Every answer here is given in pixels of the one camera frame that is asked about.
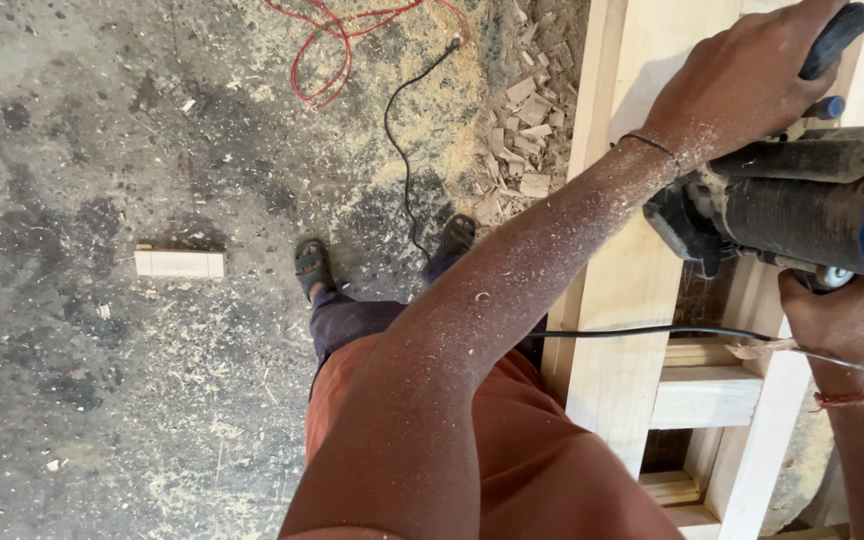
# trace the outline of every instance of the electric planer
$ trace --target electric planer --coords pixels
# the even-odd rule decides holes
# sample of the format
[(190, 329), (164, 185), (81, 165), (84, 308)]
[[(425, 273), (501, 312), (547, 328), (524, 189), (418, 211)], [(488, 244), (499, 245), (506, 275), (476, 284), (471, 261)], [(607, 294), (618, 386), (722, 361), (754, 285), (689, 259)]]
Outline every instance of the electric planer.
[[(864, 5), (846, 5), (798, 76), (816, 79), (862, 32)], [(825, 98), (805, 117), (835, 119), (845, 106)], [(815, 292), (864, 276), (864, 128), (799, 124), (677, 178), (645, 204), (653, 228), (702, 277), (737, 256), (793, 268)]]

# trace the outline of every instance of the black handle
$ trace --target black handle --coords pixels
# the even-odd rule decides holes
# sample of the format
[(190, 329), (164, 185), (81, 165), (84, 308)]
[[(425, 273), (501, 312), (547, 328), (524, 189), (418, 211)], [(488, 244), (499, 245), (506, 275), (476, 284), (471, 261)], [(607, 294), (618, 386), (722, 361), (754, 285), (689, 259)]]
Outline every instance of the black handle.
[(815, 81), (864, 32), (864, 4), (852, 2), (839, 9), (812, 43), (798, 77)]

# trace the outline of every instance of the sandal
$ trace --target sandal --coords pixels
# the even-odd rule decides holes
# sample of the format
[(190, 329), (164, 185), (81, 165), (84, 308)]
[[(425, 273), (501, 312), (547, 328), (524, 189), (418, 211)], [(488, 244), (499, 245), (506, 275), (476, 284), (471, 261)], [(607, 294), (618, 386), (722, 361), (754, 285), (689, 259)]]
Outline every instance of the sandal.
[(441, 240), (435, 257), (462, 257), (473, 249), (475, 241), (475, 221), (468, 215), (457, 213), (449, 218), (441, 232)]
[[(316, 248), (315, 251), (309, 251), (309, 248)], [(312, 268), (305, 274), (299, 272), (310, 266), (318, 266)], [(295, 247), (295, 276), (298, 282), (302, 285), (302, 292), (305, 293), (305, 298), (309, 301), (309, 291), (316, 284), (324, 284), (326, 289), (336, 290), (335, 280), (332, 278), (332, 262), (329, 259), (329, 250), (326, 249), (326, 244), (318, 238), (305, 240)]]

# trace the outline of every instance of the person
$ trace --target person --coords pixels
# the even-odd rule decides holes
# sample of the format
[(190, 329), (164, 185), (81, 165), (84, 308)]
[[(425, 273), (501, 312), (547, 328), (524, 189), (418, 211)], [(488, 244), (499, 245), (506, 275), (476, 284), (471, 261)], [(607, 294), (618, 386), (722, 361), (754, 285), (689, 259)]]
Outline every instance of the person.
[[(319, 357), (307, 467), (282, 525), (333, 538), (682, 538), (596, 435), (571, 423), (514, 350), (590, 256), (663, 186), (784, 129), (831, 87), (798, 72), (846, 0), (742, 17), (699, 42), (641, 129), (469, 250), (450, 221), (409, 305), (335, 289), (326, 246), (296, 250)], [(864, 278), (816, 296), (780, 275), (805, 350), (864, 364)], [(811, 361), (864, 539), (864, 372)]]

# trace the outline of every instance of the red wire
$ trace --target red wire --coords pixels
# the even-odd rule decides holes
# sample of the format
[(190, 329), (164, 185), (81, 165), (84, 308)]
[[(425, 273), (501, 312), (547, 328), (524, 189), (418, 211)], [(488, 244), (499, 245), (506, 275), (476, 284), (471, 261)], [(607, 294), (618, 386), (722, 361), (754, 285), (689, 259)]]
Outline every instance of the red wire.
[[(307, 17), (301, 13), (295, 13), (293, 11), (287, 11), (280, 6), (273, 4), (272, 0), (263, 0), (263, 2), (265, 2), (266, 6), (279, 12), (283, 16), (290, 17), (293, 19), (303, 20), (303, 21), (305, 21), (305, 22), (307, 22), (307, 23), (309, 23), (315, 27), (315, 29), (312, 30), (311, 33), (309, 33), (309, 36), (306, 37), (305, 43), (303, 43), (302, 46), (298, 49), (298, 53), (295, 54), (295, 58), (292, 60), (292, 69), (289, 70), (289, 84), (292, 86), (292, 92), (294, 92), (295, 95), (298, 96), (298, 99), (304, 101), (305, 103), (307, 103), (312, 108), (318, 109), (319, 107), (324, 107), (325, 105), (330, 104), (330, 102), (333, 99), (335, 99), (336, 96), (339, 95), (339, 92), (342, 92), (342, 89), (346, 86), (346, 83), (349, 81), (350, 77), (352, 77), (352, 75), (353, 75), (353, 46), (352, 46), (352, 43), (350, 43), (350, 39), (358, 37), (358, 36), (364, 36), (364, 35), (368, 34), (369, 32), (371, 32), (372, 30), (376, 30), (378, 27), (388, 23), (392, 19), (397, 18), (398, 16), (404, 14), (405, 12), (408, 12), (409, 10), (411, 10), (417, 6), (420, 6), (426, 0), (413, 0), (411, 4), (406, 4), (405, 6), (392, 7), (392, 8), (387, 8), (387, 9), (378, 9), (376, 11), (367, 11), (367, 12), (363, 12), (363, 13), (355, 13), (354, 15), (349, 15), (349, 16), (344, 17), (342, 19), (335, 16), (335, 13), (333, 13), (332, 10), (329, 9), (329, 6), (327, 6), (326, 4), (321, 2), (320, 0), (305, 0), (305, 1), (308, 2), (309, 4), (311, 4), (312, 6), (314, 6), (315, 8), (317, 8), (327, 18), (332, 19), (332, 23), (334, 23), (335, 26), (339, 30), (332, 30), (331, 28), (327, 27), (326, 24), (328, 24), (328, 23), (320, 24), (320, 23), (312, 20), (311, 18), (309, 18), (309, 17)], [(460, 47), (465, 46), (465, 44), (469, 41), (469, 21), (466, 19), (465, 14), (462, 13), (462, 11), (460, 11), (456, 6), (451, 5), (446, 0), (435, 0), (435, 2), (438, 4), (441, 4), (442, 6), (446, 6), (447, 8), (449, 8), (452, 11), (452, 14), (455, 15), (455, 19), (459, 21), (459, 36), (461, 39), (459, 46)], [(379, 17), (384, 17), (384, 16), (388, 16), (388, 17), (380, 20), (379, 22), (373, 24), (372, 26), (369, 26), (365, 30), (348, 32), (348, 31), (346, 31), (346, 28), (342, 25), (343, 22), (353, 21), (355, 19), (379, 18)], [(325, 86), (323, 86), (319, 91), (317, 91), (311, 95), (306, 95), (299, 89), (299, 82), (298, 82), (299, 60), (303, 57), (304, 54), (306, 54), (306, 49), (308, 49), (309, 45), (311, 45), (312, 42), (315, 40), (319, 31), (325, 32), (325, 33), (329, 34), (330, 36), (332, 36), (333, 38), (341, 39), (342, 44), (344, 45), (344, 48), (345, 48), (345, 54), (344, 54), (344, 57), (342, 58), (342, 66), (339, 67), (339, 69), (335, 72), (335, 75), (332, 77), (332, 79), (329, 82), (327, 82), (325, 84)], [(328, 98), (325, 99), (324, 101), (321, 101), (320, 103), (316, 103), (316, 98), (318, 98), (319, 96), (328, 92), (336, 83), (338, 83), (338, 87), (335, 88), (335, 91), (332, 92), (331, 95), (329, 95)]]

